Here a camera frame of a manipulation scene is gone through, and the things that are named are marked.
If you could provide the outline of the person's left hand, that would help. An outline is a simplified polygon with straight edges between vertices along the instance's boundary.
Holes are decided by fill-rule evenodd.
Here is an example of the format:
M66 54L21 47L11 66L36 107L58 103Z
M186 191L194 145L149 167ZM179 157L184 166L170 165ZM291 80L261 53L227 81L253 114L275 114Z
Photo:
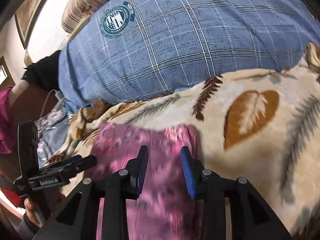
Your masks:
M30 198L24 200L25 213L29 221L34 224L36 227L40 228L40 223L35 215L35 204Z

